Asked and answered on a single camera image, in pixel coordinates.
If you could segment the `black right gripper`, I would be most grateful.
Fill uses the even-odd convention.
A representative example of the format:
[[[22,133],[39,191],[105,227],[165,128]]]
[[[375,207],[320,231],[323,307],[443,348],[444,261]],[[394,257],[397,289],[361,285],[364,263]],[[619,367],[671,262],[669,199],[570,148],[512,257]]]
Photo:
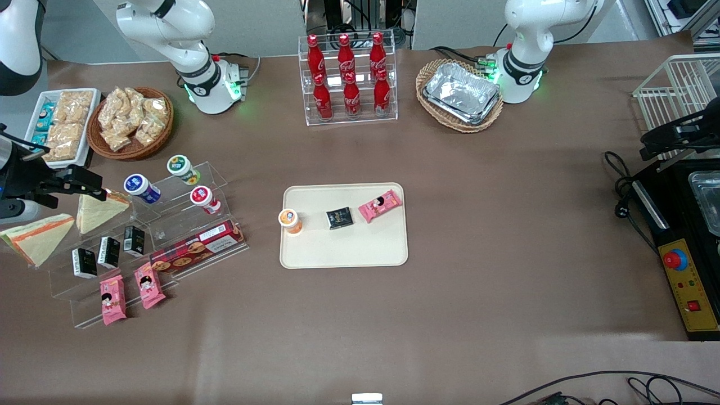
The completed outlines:
[[[44,163],[5,163],[1,169],[2,210],[19,210],[21,199],[56,209],[57,198],[41,191],[47,182],[54,182],[54,194],[83,195],[106,201],[102,181],[100,175],[83,167],[56,170]]]

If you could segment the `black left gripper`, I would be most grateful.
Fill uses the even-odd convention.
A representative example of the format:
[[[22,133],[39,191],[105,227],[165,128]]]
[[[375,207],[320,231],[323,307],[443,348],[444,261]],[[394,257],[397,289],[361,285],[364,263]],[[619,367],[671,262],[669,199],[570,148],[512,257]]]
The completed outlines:
[[[719,146],[718,110],[703,110],[660,125],[645,133],[643,161],[674,150],[704,152]]]

